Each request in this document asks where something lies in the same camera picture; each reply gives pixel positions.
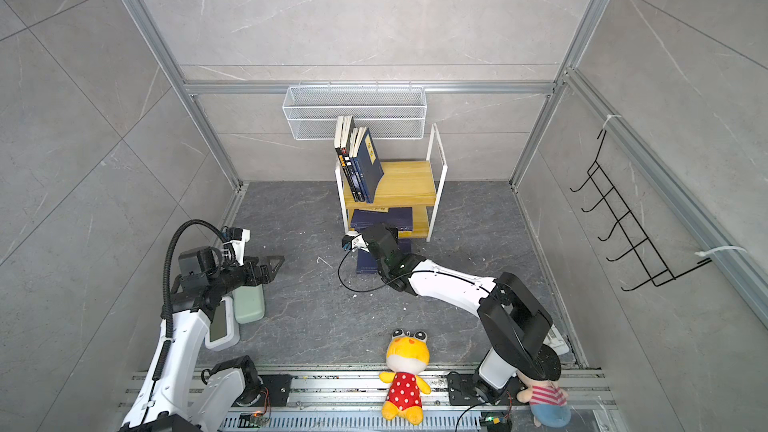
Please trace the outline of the blue book hidden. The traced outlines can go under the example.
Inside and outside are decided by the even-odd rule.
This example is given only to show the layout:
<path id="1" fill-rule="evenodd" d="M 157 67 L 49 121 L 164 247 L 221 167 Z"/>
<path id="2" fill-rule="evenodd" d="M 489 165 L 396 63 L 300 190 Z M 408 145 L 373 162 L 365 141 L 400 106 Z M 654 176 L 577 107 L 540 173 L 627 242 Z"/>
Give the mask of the blue book hidden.
<path id="1" fill-rule="evenodd" d="M 368 227 L 383 223 L 398 231 L 413 231 L 413 212 L 411 208 L 389 208 L 386 212 L 356 209 L 351 217 L 350 228 L 362 231 Z"/>

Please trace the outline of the blue book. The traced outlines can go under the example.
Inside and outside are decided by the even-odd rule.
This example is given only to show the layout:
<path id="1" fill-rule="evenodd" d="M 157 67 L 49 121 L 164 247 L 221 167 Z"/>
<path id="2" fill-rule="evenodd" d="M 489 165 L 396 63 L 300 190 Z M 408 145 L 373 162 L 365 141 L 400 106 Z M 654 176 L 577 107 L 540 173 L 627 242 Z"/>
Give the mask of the blue book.
<path id="1" fill-rule="evenodd" d="M 412 251 L 412 244 L 410 239 L 403 239 L 398 242 L 399 250 L 403 254 L 409 254 Z M 357 274 L 377 274 L 377 262 L 374 257 L 364 250 L 357 251 Z"/>
<path id="2" fill-rule="evenodd" d="M 367 183 L 365 180 L 365 176 L 362 168 L 362 162 L 360 161 L 360 158 L 359 158 L 359 148 L 360 148 L 360 141 L 358 139 L 359 132 L 360 132 L 359 127 L 355 127 L 351 131 L 349 155 L 350 155 L 354 172 L 356 174 L 357 186 L 362 196 L 361 201 L 364 203 L 370 203 L 371 197 L 370 197 L 370 193 L 368 191 Z"/>

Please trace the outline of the black wolf cover book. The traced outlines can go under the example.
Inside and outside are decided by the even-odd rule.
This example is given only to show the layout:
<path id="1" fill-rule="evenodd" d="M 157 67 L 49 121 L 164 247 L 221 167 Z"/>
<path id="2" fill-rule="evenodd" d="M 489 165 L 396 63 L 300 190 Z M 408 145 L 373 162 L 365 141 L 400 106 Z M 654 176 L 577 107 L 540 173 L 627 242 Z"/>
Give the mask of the black wolf cover book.
<path id="1" fill-rule="evenodd" d="M 341 152 L 344 157 L 346 170 L 348 171 L 350 180 L 350 190 L 357 202 L 363 202 L 365 194 L 360 184 L 360 177 L 354 162 L 352 161 L 351 148 L 352 148 L 352 132 L 355 129 L 354 118 L 352 115 L 345 115 L 342 121 L 342 138 L 341 138 Z"/>

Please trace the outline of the blue book Lunyu label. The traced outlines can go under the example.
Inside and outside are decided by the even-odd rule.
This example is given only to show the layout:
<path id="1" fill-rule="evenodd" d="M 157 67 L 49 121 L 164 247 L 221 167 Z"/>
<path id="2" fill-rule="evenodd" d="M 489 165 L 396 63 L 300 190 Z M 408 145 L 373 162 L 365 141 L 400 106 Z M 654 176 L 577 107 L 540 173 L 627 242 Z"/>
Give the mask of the blue book Lunyu label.
<path id="1" fill-rule="evenodd" d="M 375 201 L 375 194 L 380 180 L 384 176 L 383 167 L 378 157 L 373 138 L 368 127 L 359 127 L 358 139 L 360 141 L 359 158 L 370 193 L 370 203 Z"/>

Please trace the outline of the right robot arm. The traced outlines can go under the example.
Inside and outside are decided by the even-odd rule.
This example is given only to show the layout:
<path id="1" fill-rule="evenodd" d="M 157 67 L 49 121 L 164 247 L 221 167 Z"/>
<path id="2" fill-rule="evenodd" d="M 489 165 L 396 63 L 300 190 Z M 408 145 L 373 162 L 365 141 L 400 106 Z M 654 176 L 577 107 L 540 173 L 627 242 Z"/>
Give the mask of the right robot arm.
<path id="1" fill-rule="evenodd" d="M 478 318 L 491 344 L 473 376 L 478 397 L 497 400 L 514 376 L 553 380 L 559 373 L 558 354 L 545 344 L 552 317 L 517 276 L 474 276 L 406 254 L 398 231 L 384 224 L 347 233 L 342 247 L 369 253 L 385 287 L 438 299 Z"/>

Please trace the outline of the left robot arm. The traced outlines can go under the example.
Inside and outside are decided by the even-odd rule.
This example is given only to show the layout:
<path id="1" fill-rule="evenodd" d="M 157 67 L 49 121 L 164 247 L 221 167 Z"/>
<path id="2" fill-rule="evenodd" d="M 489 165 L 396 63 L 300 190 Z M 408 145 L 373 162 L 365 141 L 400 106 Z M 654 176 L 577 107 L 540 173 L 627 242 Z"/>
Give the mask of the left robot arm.
<path id="1" fill-rule="evenodd" d="M 242 286 L 272 282 L 284 261 L 281 255 L 237 261 L 211 246 L 179 255 L 180 274 L 164 279 L 158 345 L 122 431 L 217 431 L 230 408 L 265 395 L 255 364 L 244 355 L 213 366 L 202 394 L 189 401 L 199 351 L 221 300 Z"/>

